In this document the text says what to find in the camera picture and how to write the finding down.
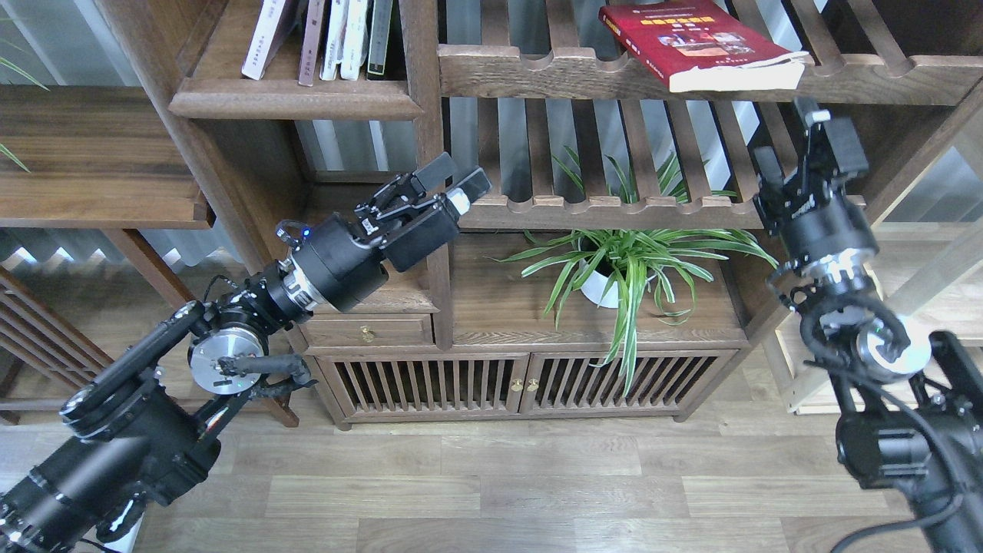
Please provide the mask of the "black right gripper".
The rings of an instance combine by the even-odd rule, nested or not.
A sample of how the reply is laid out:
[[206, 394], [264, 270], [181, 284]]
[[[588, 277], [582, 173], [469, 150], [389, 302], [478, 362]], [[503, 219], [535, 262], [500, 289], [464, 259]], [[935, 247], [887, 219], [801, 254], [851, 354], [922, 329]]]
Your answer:
[[869, 168], [856, 129], [814, 98], [796, 97], [793, 107], [806, 139], [796, 173], [784, 176], [772, 147], [751, 151], [762, 224], [782, 239], [794, 272], [862, 267], [880, 248], [864, 213], [846, 195], [846, 183]]

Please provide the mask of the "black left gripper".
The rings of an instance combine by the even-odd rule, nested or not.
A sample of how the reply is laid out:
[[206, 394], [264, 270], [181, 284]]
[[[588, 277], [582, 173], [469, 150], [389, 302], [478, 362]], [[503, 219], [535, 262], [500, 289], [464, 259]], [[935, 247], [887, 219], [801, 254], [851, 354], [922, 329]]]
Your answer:
[[458, 220], [492, 188], [484, 168], [474, 167], [445, 193], [428, 198], [456, 169], [445, 151], [398, 176], [358, 204], [357, 224], [340, 214], [317, 225], [282, 220], [276, 234], [290, 249], [276, 278], [275, 299], [282, 311], [310, 314], [329, 304], [346, 312], [386, 283], [385, 262], [407, 272], [456, 238]]

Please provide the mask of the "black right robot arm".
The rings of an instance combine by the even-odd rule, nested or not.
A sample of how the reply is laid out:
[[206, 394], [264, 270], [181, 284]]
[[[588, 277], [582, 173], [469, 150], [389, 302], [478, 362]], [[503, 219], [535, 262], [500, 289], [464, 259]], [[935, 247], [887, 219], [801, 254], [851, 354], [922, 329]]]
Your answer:
[[804, 130], [796, 172], [771, 147], [753, 160], [753, 202], [786, 262], [766, 285], [799, 315], [799, 333], [838, 400], [838, 460], [864, 489], [895, 488], [913, 519], [860, 529], [833, 551], [918, 528], [934, 552], [982, 549], [981, 373], [954, 333], [914, 328], [875, 292], [865, 263], [880, 248], [846, 183], [869, 164], [846, 117], [793, 101]]

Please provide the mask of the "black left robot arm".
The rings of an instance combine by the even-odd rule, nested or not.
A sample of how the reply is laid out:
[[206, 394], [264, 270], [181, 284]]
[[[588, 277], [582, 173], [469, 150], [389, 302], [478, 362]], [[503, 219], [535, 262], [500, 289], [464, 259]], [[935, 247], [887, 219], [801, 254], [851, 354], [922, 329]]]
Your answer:
[[268, 337], [313, 317], [346, 312], [459, 234], [459, 220], [491, 190], [440, 154], [356, 207], [317, 225], [282, 220], [290, 254], [215, 301], [192, 300], [61, 407], [71, 430], [59, 449], [2, 496], [4, 552], [68, 552], [96, 529], [98, 547], [126, 535], [147, 502], [172, 503], [207, 479], [218, 436], [250, 400], [315, 385], [297, 354], [271, 355]]

